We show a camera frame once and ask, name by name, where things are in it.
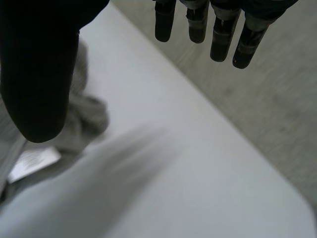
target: gray cloth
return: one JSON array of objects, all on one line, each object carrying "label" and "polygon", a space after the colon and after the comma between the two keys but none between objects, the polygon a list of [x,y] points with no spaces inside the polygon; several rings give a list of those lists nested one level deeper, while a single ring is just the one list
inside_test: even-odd
[{"label": "gray cloth", "polygon": [[4,189],[7,176],[23,150],[54,146],[62,154],[61,162],[57,166],[50,166],[42,172],[8,185],[4,191],[6,200],[9,200],[9,197],[12,198],[17,191],[46,177],[57,175],[68,168],[70,160],[76,158],[91,141],[106,130],[108,116],[104,103],[84,95],[88,80],[87,66],[87,47],[80,42],[69,94],[66,122],[61,133],[51,141],[42,144],[27,142],[13,124],[0,98],[0,194]]}]

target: white table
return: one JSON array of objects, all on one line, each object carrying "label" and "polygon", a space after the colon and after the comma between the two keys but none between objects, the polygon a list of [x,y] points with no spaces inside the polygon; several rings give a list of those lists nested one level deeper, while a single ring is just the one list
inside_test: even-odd
[{"label": "white table", "polygon": [[110,128],[6,207],[1,238],[316,238],[302,196],[111,4],[81,36]]}]

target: clothing tag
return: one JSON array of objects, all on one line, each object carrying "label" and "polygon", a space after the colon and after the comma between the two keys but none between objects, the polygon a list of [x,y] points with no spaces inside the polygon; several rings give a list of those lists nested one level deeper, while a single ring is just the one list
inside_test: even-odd
[{"label": "clothing tag", "polygon": [[13,183],[51,164],[56,163],[61,155],[54,147],[24,151],[8,176]]}]

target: floor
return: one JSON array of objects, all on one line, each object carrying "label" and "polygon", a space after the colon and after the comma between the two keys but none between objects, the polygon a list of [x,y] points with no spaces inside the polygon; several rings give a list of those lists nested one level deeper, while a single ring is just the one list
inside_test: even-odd
[{"label": "floor", "polygon": [[155,3],[112,1],[291,181],[317,211],[317,1],[300,0],[269,27],[251,64],[232,66],[241,15],[225,62],[209,58],[206,39],[189,40],[186,8],[177,3],[171,38],[154,37]]}]

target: gloved hand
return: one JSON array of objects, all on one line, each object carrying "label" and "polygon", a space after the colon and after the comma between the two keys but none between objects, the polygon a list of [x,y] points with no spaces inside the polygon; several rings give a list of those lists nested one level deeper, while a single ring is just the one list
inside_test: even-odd
[{"label": "gloved hand", "polygon": [[108,2],[0,0],[0,91],[29,141],[45,142],[62,130],[79,30]]},{"label": "gloved hand", "polygon": [[[278,19],[297,0],[180,0],[187,7],[189,37],[194,43],[205,39],[209,2],[216,20],[210,57],[222,62],[226,59],[241,9],[245,24],[236,48],[233,65],[246,68],[257,50],[269,25]],[[167,42],[171,35],[176,0],[156,0],[155,34],[159,41]]]}]

